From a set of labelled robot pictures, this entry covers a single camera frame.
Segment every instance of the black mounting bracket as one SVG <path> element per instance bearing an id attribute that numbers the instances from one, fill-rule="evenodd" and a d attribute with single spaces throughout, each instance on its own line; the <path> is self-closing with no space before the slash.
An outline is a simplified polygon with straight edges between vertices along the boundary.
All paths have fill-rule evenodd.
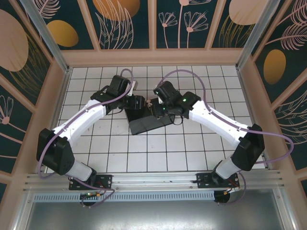
<path id="1" fill-rule="evenodd" d="M 222 180 L 219 184 L 213 181 L 211 172 L 198 173 L 196 174 L 196 181 L 193 181 L 193 183 L 197 184 L 198 188 L 230 188 L 234 186 L 231 182 L 237 187 L 240 187 L 238 175 L 236 173 L 231 175 L 228 179 Z"/>
<path id="2" fill-rule="evenodd" d="M 93 185 L 93 187 L 98 187 L 98 188 L 111 188 L 112 187 L 112 175 L 96 175 L 96 181 Z M 94 190 L 92 188 L 89 188 L 87 186 L 84 186 L 83 184 L 80 184 L 73 178 L 70 179 L 69 182 L 69 190 L 71 191 L 86 191 L 86 190 Z"/>

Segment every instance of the gold circle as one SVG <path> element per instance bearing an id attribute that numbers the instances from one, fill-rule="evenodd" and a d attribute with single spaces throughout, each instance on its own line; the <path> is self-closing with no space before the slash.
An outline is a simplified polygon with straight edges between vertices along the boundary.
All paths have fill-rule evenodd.
<path id="1" fill-rule="evenodd" d="M 139 11 L 140 0 L 93 0 L 96 9 L 102 16 L 113 21 L 122 21 L 125 19 L 125 16 L 121 19 L 119 18 L 120 10 L 118 2 L 123 10 L 124 8 L 127 9 L 130 17 L 133 17 Z"/>
<path id="2" fill-rule="evenodd" d="M 286 57 L 278 49 L 272 50 L 264 61 L 264 79 L 270 85 L 276 84 L 282 78 L 286 68 Z"/>
<path id="3" fill-rule="evenodd" d="M 27 34 L 20 23 L 0 10 L 0 66 L 8 71 L 20 71 L 28 60 Z"/>
<path id="4" fill-rule="evenodd" d="M 78 41 L 78 34 L 75 29 L 65 21 L 54 20 L 47 24 L 57 44 L 65 47 L 75 46 Z"/>
<path id="5" fill-rule="evenodd" d="M 258 21 L 268 0 L 232 0 L 229 17 L 238 25 L 252 25 Z"/>

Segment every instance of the white grid floor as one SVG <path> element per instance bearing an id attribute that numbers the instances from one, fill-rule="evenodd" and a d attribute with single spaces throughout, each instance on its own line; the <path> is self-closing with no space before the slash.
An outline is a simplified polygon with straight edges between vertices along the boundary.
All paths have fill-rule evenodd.
<path id="1" fill-rule="evenodd" d="M 132 70 L 138 81 L 135 95 L 155 97 L 152 89 L 162 76 L 175 69 L 187 69 L 201 77 L 207 101 L 219 112 L 251 125 L 248 108 L 234 66 L 148 66 L 74 68 L 62 107 L 59 125 L 81 109 L 90 96 L 111 82 L 121 70 Z M 190 91 L 202 97 L 201 84 L 191 74 L 180 72 L 168 79 L 183 95 Z M 109 114 L 91 126 L 72 147 L 77 160 L 99 173 L 165 172 L 212 170 L 234 149 L 219 135 L 199 123 L 184 119 L 139 135 L 131 135 L 125 112 Z M 254 169 L 265 168 L 263 164 Z"/>

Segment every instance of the metal vent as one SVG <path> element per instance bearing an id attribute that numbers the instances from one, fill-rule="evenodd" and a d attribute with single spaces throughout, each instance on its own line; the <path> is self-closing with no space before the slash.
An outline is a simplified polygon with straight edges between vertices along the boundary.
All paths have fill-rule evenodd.
<path id="1" fill-rule="evenodd" d="M 214 200 L 214 191 L 197 192 L 142 192 L 142 193 L 115 193 L 107 202 L 111 201 L 179 201 L 179 200 Z M 106 195 L 91 197 L 84 202 L 99 201 Z M 80 202 L 80 193 L 74 194 L 36 194 L 34 202 Z"/>

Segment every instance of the grid tile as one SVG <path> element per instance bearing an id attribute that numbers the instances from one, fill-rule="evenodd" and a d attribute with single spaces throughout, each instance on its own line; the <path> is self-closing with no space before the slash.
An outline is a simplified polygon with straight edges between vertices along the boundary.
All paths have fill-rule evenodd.
<path id="1" fill-rule="evenodd" d="M 112 77 L 125 67 L 75 68 L 61 110 L 59 124 L 70 119 L 94 92 L 110 85 Z M 135 95 L 145 99 L 156 96 L 154 87 L 172 70 L 187 69 L 198 74 L 206 87 L 208 104 L 235 120 L 251 125 L 245 99 L 234 67 L 225 66 L 139 66 L 128 67 L 139 83 Z M 124 77 L 130 78 L 128 72 Z M 199 80 L 189 73 L 174 73 L 170 81 L 181 94 L 196 93 L 203 97 Z M 233 147 L 207 127 L 176 117 L 175 124 L 131 135 L 125 111 L 113 110 L 89 127 L 80 137 L 73 152 L 81 162 L 105 172 L 164 172 L 211 170 Z M 263 164 L 255 169 L 264 168 Z"/>

